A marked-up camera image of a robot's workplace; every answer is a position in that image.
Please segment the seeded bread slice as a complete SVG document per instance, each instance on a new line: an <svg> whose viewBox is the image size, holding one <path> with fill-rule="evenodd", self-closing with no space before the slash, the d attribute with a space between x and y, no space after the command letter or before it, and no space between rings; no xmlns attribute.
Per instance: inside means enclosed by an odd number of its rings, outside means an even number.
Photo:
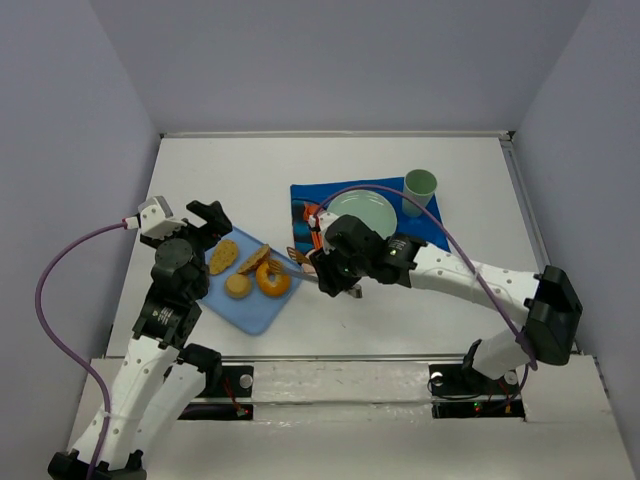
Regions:
<svg viewBox="0 0 640 480"><path fill-rule="evenodd" d="M248 275L255 271L262 263L267 261L271 254L271 248L268 244L263 244L254 253L252 253L236 270L237 274Z"/></svg>

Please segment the metal tongs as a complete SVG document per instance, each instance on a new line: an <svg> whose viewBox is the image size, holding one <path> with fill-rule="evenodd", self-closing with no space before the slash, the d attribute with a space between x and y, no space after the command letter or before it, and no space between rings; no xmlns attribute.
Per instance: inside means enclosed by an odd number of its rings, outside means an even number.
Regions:
<svg viewBox="0 0 640 480"><path fill-rule="evenodd" d="M354 299L363 298L363 290L359 284L360 279L348 268L336 264L328 259L323 252L316 259L314 254L305 256L293 247L286 249L292 265L278 260L272 254L264 260L267 271L271 275L288 275L292 278L316 285L322 293L335 298L345 294Z"/></svg>

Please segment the glazed bagel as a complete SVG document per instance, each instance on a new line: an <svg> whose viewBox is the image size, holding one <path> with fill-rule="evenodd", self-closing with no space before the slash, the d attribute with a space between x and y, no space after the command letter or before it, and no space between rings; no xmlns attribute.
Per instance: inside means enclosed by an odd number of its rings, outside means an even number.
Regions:
<svg viewBox="0 0 640 480"><path fill-rule="evenodd" d="M285 273L284 264L275 259L261 263L255 272L255 279L261 292L269 297L281 297L291 287L291 277Z"/></svg>

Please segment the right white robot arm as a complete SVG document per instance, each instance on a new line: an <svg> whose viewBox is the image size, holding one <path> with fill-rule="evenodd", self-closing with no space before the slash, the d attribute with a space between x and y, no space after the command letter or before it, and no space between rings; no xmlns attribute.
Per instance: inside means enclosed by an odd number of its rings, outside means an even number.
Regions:
<svg viewBox="0 0 640 480"><path fill-rule="evenodd" d="M308 223L322 242L310 261L320 290L331 297L369 278L495 310L507 328L469 348L462 370L470 381L568 364L583 307L564 270L548 265L533 273L474 262L411 235L383 238L353 215L324 212Z"/></svg>

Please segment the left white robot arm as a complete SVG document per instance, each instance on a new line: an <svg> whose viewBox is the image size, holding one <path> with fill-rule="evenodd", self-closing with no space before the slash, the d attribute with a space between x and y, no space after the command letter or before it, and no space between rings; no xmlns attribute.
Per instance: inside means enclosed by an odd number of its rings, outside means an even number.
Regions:
<svg viewBox="0 0 640 480"><path fill-rule="evenodd" d="M166 200L154 196L113 226L138 231L155 254L152 283L112 384L60 339L54 341L94 378L102 404L70 450L53 456L51 478L146 478L159 436L209 382L220 379L220 354L188 337L202 313L198 302L209 292L205 254L231 232L232 223L217 201L194 200L187 209L202 225L175 217Z"/></svg>

